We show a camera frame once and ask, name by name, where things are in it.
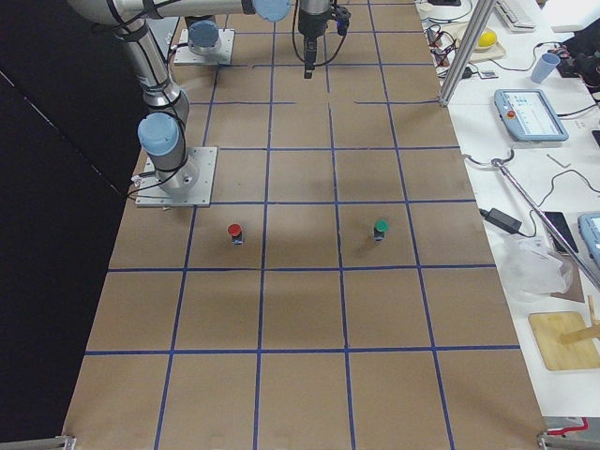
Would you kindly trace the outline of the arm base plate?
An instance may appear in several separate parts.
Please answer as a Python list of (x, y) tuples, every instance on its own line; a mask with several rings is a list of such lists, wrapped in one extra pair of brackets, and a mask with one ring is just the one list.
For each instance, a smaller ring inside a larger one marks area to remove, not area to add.
[(235, 32), (219, 29), (218, 39), (213, 46), (196, 46), (188, 43), (188, 30), (181, 32), (173, 62), (176, 66), (229, 66), (232, 63)]
[(144, 170), (151, 175), (144, 177), (141, 191), (135, 194), (139, 207), (209, 207), (216, 171), (218, 149), (212, 147), (188, 147), (187, 162), (173, 177), (156, 171), (150, 157), (146, 158)]

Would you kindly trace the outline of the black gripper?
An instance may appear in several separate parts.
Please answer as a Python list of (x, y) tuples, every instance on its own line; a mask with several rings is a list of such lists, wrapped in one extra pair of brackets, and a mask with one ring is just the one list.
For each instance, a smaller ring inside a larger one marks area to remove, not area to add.
[(316, 63), (316, 39), (328, 22), (327, 0), (300, 0), (298, 30), (304, 37), (304, 78), (311, 79)]

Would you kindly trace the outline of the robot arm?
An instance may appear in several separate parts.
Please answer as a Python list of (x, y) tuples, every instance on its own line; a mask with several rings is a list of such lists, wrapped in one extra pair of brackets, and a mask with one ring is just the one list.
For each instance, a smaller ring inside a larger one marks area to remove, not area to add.
[(276, 23), (289, 10), (288, 1), (70, 1), (98, 31), (113, 33), (124, 45), (141, 85), (149, 114), (138, 125), (142, 149), (149, 156), (155, 182), (133, 191), (138, 203), (188, 206), (210, 202), (214, 171), (203, 170), (198, 156), (214, 156), (214, 148), (195, 151), (186, 144), (188, 96), (173, 80), (148, 20), (170, 17), (211, 18), (217, 14), (259, 15)]
[[(292, 6), (290, 1), (250, 1), (254, 12), (269, 22), (284, 19)], [(337, 55), (317, 63), (318, 39), (327, 29), (330, 21), (337, 24), (337, 32), (342, 39), (348, 31), (352, 14), (336, 1), (295, 1), (292, 17), (292, 46), (296, 57), (304, 64), (304, 78), (311, 79), (316, 67), (329, 64)], [(213, 15), (186, 17), (187, 46), (196, 54), (213, 53), (220, 43), (221, 30)]]

